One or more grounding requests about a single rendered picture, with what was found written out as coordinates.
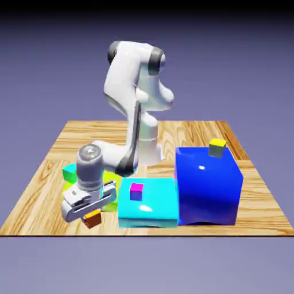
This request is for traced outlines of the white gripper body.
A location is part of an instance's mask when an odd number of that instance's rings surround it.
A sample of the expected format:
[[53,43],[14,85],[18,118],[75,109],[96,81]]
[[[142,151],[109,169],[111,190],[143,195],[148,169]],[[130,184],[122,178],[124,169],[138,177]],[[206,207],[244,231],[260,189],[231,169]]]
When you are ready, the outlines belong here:
[[116,198],[116,181],[106,182],[95,191],[81,190],[75,183],[63,192],[61,215],[66,222],[72,222],[114,202]]

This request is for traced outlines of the small orange cube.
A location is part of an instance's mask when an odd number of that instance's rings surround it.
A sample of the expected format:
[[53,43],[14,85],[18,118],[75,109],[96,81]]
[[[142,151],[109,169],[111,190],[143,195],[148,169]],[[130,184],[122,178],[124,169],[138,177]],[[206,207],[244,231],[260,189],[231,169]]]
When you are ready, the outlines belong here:
[[84,215],[82,221],[89,229],[101,224],[102,216],[100,209],[96,209]]

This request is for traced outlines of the small green cube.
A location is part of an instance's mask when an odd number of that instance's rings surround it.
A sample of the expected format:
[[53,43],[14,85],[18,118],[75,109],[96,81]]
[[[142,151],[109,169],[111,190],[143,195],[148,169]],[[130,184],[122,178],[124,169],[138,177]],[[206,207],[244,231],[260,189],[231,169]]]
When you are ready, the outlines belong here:
[[63,179],[71,184],[77,181],[76,164],[72,163],[62,169]]

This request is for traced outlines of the small magenta cube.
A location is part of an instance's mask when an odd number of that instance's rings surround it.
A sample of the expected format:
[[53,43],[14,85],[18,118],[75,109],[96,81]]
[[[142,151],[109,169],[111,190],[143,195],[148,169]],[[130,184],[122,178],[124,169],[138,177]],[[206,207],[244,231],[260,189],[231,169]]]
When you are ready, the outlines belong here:
[[143,183],[131,183],[130,189],[129,189],[130,200],[141,201],[143,189],[144,189]]

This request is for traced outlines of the small yellow cube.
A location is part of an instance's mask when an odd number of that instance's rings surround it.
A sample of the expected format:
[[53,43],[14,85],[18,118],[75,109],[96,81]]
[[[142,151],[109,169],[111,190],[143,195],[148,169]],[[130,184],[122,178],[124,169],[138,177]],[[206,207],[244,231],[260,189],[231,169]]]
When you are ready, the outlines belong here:
[[209,143],[208,155],[211,157],[222,158],[226,145],[226,140],[213,138]]

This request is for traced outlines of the large cyan box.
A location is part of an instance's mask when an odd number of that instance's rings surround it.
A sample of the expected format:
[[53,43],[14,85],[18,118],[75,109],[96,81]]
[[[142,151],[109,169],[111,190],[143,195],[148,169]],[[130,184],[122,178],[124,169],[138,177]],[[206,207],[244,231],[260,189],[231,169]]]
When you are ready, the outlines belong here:
[[[142,185],[141,198],[130,196],[132,184]],[[124,178],[118,201],[118,224],[130,227],[177,227],[179,197],[173,178]]]

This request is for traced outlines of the large blue box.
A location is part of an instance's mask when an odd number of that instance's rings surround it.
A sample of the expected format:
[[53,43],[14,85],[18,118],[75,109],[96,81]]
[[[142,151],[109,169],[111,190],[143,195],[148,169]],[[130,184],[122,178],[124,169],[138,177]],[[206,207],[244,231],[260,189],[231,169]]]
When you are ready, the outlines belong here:
[[221,158],[208,147],[175,149],[175,181],[179,196],[179,225],[236,223],[243,174],[229,148]]

